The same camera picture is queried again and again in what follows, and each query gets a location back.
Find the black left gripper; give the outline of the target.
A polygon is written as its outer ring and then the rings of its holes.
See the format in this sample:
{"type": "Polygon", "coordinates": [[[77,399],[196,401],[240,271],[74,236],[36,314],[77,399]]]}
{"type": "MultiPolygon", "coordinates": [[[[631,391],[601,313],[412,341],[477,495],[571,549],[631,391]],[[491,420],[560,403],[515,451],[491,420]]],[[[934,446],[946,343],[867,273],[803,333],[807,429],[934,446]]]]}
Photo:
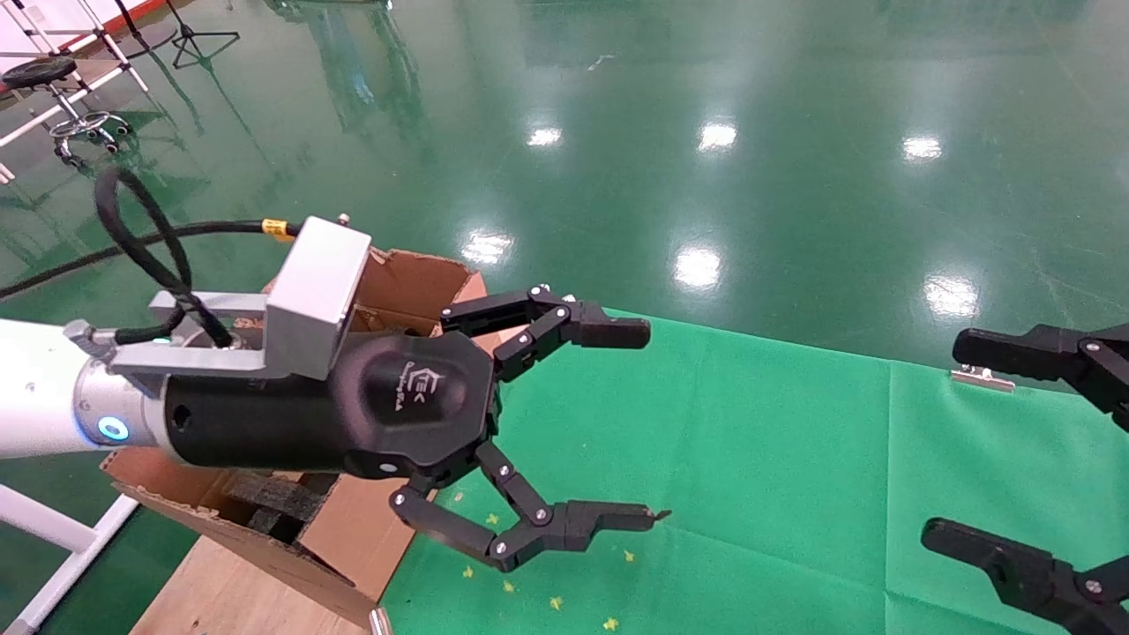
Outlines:
{"type": "Polygon", "coordinates": [[[440,325],[450,333],[349,334],[327,379],[172,377],[164,397],[170,453],[196,467],[412,475],[391,495],[400,521],[500,572],[546,550],[588,550],[603,530],[646,532],[669,516],[642,504],[548,504],[504,452],[481,444],[497,429],[495,379],[511,382],[564,343],[642,349],[653,338],[648,321],[611,318],[597,303],[535,285],[452,304],[440,325]],[[511,329],[493,358],[472,341],[511,329]],[[519,516],[501,534],[428,498],[431,480],[460,479],[473,454],[519,516]]]}

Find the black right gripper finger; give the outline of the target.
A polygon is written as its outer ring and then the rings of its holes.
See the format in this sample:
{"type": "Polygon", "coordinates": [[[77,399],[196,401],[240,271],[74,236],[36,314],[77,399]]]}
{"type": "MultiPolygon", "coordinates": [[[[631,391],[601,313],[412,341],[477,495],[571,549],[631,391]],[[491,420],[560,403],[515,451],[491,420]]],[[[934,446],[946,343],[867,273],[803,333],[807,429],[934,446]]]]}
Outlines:
{"type": "Polygon", "coordinates": [[[1069,634],[1128,632],[1128,556],[1078,571],[1047,550],[944,517],[924,523],[921,545],[983,571],[1001,603],[1069,634]]]}
{"type": "Polygon", "coordinates": [[[953,346],[960,364],[1014,377],[1062,381],[1128,430],[1128,325],[1077,331],[1036,325],[1021,336],[968,328],[953,346]]]}

